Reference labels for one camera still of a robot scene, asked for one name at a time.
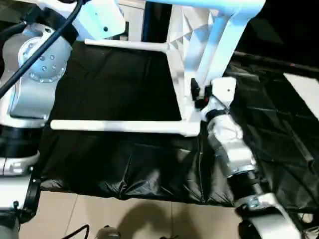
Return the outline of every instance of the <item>screw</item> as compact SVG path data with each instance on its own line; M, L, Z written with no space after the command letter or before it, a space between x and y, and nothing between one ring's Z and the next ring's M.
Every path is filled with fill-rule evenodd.
M13 202L13 207L14 207L14 209L18 209L18 207L19 207L19 202L18 202L18 201L14 201L14 202Z
M253 198L249 203L251 208L256 208L259 206L259 200L258 198Z

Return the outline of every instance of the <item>white metal bar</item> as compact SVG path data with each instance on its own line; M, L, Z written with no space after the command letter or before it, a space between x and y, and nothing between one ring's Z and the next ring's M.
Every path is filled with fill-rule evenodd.
M177 133L184 136L197 136L200 132L198 122L187 121L53 120L51 128L79 131Z
M86 45L119 47L144 51L160 51L166 53L167 43L151 43L138 41L118 41L118 40L89 40L85 39Z

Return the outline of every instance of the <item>black fabric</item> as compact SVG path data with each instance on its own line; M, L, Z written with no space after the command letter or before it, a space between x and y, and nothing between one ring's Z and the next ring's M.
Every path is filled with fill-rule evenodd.
M292 139L318 164L319 122L281 73L231 64L238 85L231 112L264 177L289 210L318 209L318 176ZM155 52L76 43L59 82L51 119L179 120L167 60ZM44 130L42 188L99 197L232 206L233 197L206 140L172 134Z

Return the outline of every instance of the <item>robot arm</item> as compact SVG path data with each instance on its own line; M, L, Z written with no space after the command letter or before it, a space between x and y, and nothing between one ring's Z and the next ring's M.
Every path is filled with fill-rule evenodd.
M76 2L72 0L73 3L28 1L38 5L40 21L29 24L5 42L5 71L0 79L0 89L36 54L76 7ZM225 0L154 1L208 8L221 7L221 2L225 5ZM226 1L236 5L254 0ZM112 0L85 2L68 31L64 31L0 99L0 149L4 149L0 151L0 191L5 192L0 197L2 239L17 238L19 224L35 215L39 181L31 172L39 157L37 149L41 131L53 107L56 85L65 72L72 43L75 39L98 40L124 31L125 21ZM229 12L229 15L236 15L236 12ZM299 239L300 233L288 214L267 187L258 181L254 156L243 141L240 126L229 113L235 86L236 80L233 78L213 79L208 104L201 108L201 114L204 120L209 121L209 141L234 194L237 212L244 220L240 226L241 235L243 238L253 238L245 232L254 228L254 232L263 239Z
M39 0L24 22L0 33L5 64L0 89L21 69L22 76L0 98L0 238L18 238L19 225L37 210L40 181L32 173L39 158L41 132L52 110L55 89L65 73L72 43L103 39L125 30L124 18L112 0L91 0L52 45L25 63L60 31L77 2Z

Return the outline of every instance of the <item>tile floor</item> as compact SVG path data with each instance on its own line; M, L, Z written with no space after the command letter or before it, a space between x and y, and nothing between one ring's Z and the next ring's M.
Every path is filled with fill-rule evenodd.
M37 215L22 225L20 238L60 239L89 224L89 239L106 225L118 228L122 239L237 239L239 222L229 208L42 192Z

